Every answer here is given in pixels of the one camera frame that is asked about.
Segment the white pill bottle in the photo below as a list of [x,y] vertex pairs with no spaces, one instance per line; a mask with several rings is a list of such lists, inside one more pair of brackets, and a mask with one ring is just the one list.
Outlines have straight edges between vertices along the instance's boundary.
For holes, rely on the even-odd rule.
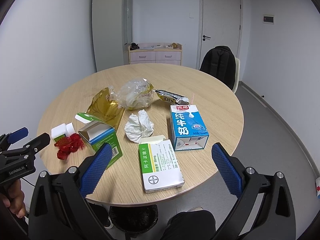
[[71,134],[74,134],[75,129],[73,128],[73,124],[72,123],[68,123],[68,124],[61,124],[58,125],[57,127],[54,127],[51,129],[51,138],[57,142],[59,141],[62,137],[69,137]]

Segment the black pants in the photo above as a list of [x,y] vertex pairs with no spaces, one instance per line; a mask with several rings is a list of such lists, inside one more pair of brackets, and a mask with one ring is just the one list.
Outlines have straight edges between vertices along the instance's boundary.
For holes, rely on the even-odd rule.
[[216,232],[216,221],[207,210],[176,214],[160,240],[210,240]]

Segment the bayer logo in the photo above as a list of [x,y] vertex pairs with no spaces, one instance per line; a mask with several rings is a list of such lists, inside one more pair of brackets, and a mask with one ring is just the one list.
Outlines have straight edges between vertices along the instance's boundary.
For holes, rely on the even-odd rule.
[[151,184],[156,184],[158,181],[159,181],[159,179],[158,179],[157,176],[151,176],[151,177],[149,177],[149,182],[150,182]]

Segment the black backpack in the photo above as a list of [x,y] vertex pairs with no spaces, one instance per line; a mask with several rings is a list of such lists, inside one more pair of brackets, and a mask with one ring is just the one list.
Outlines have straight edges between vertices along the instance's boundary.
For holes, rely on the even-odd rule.
[[204,56],[200,71],[219,79],[232,90],[236,75],[235,56],[229,47],[217,46]]

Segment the human hand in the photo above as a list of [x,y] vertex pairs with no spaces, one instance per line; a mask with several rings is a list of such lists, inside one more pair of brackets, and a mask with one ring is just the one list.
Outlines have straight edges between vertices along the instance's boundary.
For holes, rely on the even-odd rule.
[[17,179],[9,188],[8,195],[12,198],[10,202],[9,199],[3,194],[0,194],[0,200],[3,201],[4,205],[10,209],[10,211],[15,214],[18,218],[23,218],[26,215],[26,206],[23,202],[24,193],[21,190],[21,181]]

